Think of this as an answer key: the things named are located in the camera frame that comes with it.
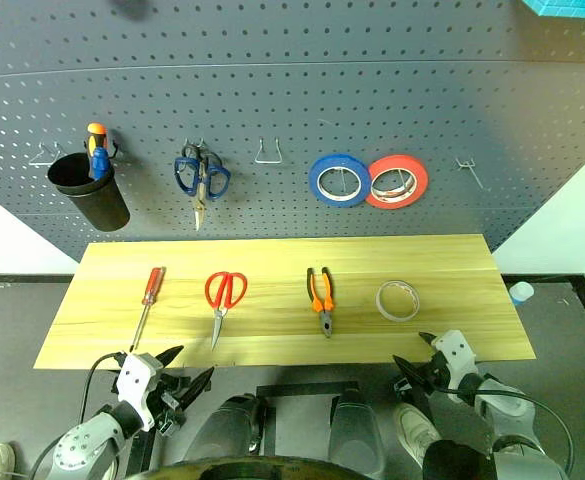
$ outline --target orange screwdriver handle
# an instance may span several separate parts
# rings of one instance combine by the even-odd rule
[[[87,146],[88,158],[90,159],[90,164],[92,164],[92,157],[94,156],[94,150],[96,147],[103,147],[106,150],[108,149],[107,130],[104,125],[96,122],[88,125]]]
[[[143,305],[153,305],[156,302],[156,296],[161,288],[163,277],[165,276],[165,267],[156,267],[150,273],[150,279],[145,287],[145,295],[143,296]]]
[[[323,310],[323,304],[319,297],[316,295],[316,290],[314,289],[314,271],[311,268],[308,268],[308,275],[307,275],[307,287],[308,287],[308,295],[310,296],[310,300],[312,300],[312,310],[315,312],[320,312]]]
[[[334,302],[332,301],[332,279],[330,278],[330,272],[327,267],[323,267],[321,273],[323,276],[323,283],[325,284],[325,301],[323,304],[325,305],[325,311],[331,312],[334,310]]]

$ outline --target wooden board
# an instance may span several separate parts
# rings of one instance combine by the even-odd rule
[[[91,244],[35,368],[85,369],[127,349],[157,266],[167,273],[138,351],[185,345],[174,366],[373,363],[392,354],[424,361],[432,350],[417,332],[449,329],[466,335],[479,360],[535,358],[483,237],[432,235]],[[323,266],[335,290],[329,339],[306,290],[307,268]],[[241,272],[249,286],[211,350],[213,314],[203,288],[218,271]],[[377,311],[375,294],[388,280],[417,289],[421,310],[413,320],[393,323]]]

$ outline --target scissors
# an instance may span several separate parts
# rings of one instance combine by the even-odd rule
[[[181,174],[187,169],[193,171],[190,185],[186,185],[181,179]],[[213,192],[212,178],[217,175],[223,177],[225,182],[218,191]],[[216,200],[223,196],[230,185],[230,172],[223,168],[223,162],[219,156],[211,151],[203,140],[198,145],[194,145],[186,139],[181,149],[181,156],[174,160],[174,177],[181,190],[192,197],[195,227],[199,231],[205,217],[206,200]]]
[[[217,278],[221,277],[221,284],[219,285],[219,289],[216,292],[216,297],[212,300],[210,295],[210,284],[212,281]],[[234,283],[234,279],[238,278],[243,282],[243,290],[241,294],[237,297],[236,300],[232,301],[232,284]],[[205,282],[205,298],[207,299],[210,306],[214,309],[214,332],[212,333],[212,349],[216,345],[217,340],[219,339],[219,334],[221,333],[221,326],[223,325],[223,319],[232,307],[234,307],[237,303],[241,301],[243,295],[245,295],[245,291],[248,288],[248,279],[245,278],[245,275],[242,273],[228,273],[228,272],[216,272],[215,274],[211,275],[208,278],[207,282]]]

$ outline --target clear tape roll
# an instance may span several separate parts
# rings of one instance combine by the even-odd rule
[[[398,317],[396,315],[392,315],[385,309],[385,307],[383,306],[383,302],[381,301],[381,294],[383,293],[383,290],[390,286],[398,287],[403,291],[407,292],[410,295],[410,297],[412,297],[413,308],[412,313],[410,313],[410,315],[406,317]],[[376,292],[376,308],[379,310],[379,312],[381,313],[381,315],[383,315],[384,318],[387,318],[388,320],[391,320],[393,322],[407,322],[408,320],[411,320],[417,313],[419,313],[420,307],[421,302],[419,300],[419,294],[417,293],[416,289],[409,283],[406,283],[402,280],[391,280],[389,282],[385,282],[383,285],[379,287],[379,290]]]

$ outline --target red-handled scissors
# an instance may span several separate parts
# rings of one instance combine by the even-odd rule
[[[217,278],[221,278],[221,284],[216,292],[216,297],[212,300],[210,295],[210,285],[212,281]],[[243,290],[241,294],[232,301],[232,286],[234,279],[238,278],[243,283]],[[223,318],[227,315],[228,310],[234,307],[241,301],[245,291],[248,289],[248,279],[242,273],[228,273],[228,272],[216,272],[208,278],[205,282],[205,298],[207,299],[210,306],[214,309],[214,332],[212,333],[212,349],[216,346],[216,342],[219,339],[221,333],[221,326],[223,325]]]

